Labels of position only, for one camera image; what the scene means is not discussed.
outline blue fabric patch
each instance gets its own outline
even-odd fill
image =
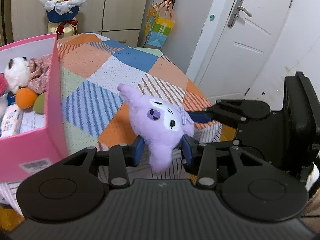
[[[150,53],[132,48],[126,48],[121,51],[116,51],[113,56],[120,60],[122,63],[142,70],[144,72],[148,72],[159,58]]]
[[[127,45],[124,45],[120,42],[114,41],[114,40],[108,40],[108,41],[103,41],[104,44],[109,45],[110,47],[113,48],[128,48]]]
[[[86,80],[62,101],[62,116],[97,138],[122,103],[117,94]]]

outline wardrobe door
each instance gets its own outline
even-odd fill
[[[11,0],[13,40],[48,33],[46,11],[39,0]]]
[[[102,32],[102,36],[134,48],[137,47],[139,32],[140,30],[110,31]]]
[[[101,31],[104,0],[87,0],[76,16],[78,32]],[[15,41],[48,33],[46,10],[39,0],[11,0]]]
[[[78,33],[101,32],[104,0],[87,0],[76,16]]]
[[[140,29],[147,0],[106,0],[103,30]]]

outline plush toy ear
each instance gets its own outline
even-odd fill
[[[132,105],[139,101],[142,93],[139,89],[132,87],[130,85],[125,85],[120,83],[118,85],[118,90],[120,91],[121,98],[128,104]]]
[[[11,59],[9,60],[9,65],[8,65],[9,69],[12,68],[12,64],[13,64],[13,60],[12,60],[12,58],[11,58]]]

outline gift bag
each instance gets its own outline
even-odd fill
[[[172,9],[175,0],[163,0],[160,4],[152,4],[148,12],[145,36],[147,44],[162,47],[170,31],[175,25]]]

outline door hinge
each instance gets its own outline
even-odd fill
[[[250,88],[247,89],[246,93],[244,93],[244,96],[247,95],[247,93],[249,92]]]

